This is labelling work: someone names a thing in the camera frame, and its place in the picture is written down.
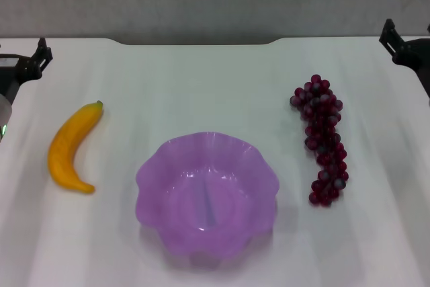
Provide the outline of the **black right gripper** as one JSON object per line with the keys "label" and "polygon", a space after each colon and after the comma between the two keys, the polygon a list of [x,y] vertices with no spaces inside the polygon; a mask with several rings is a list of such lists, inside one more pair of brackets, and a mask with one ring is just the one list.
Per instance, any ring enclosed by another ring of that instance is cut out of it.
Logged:
{"label": "black right gripper", "polygon": [[387,19],[379,42],[388,51],[394,64],[408,67],[415,72],[426,94],[429,95],[429,39],[404,41],[396,31],[392,19]]}

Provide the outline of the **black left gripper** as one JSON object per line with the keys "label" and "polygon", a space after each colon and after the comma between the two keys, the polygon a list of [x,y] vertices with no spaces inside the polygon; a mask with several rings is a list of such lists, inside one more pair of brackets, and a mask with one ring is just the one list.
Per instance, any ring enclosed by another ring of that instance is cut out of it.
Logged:
{"label": "black left gripper", "polygon": [[30,73],[30,79],[40,79],[42,72],[52,61],[53,55],[50,47],[47,47],[46,39],[40,38],[35,53],[29,58],[18,54],[1,54],[1,95],[15,97],[23,79],[26,78],[26,69]]}

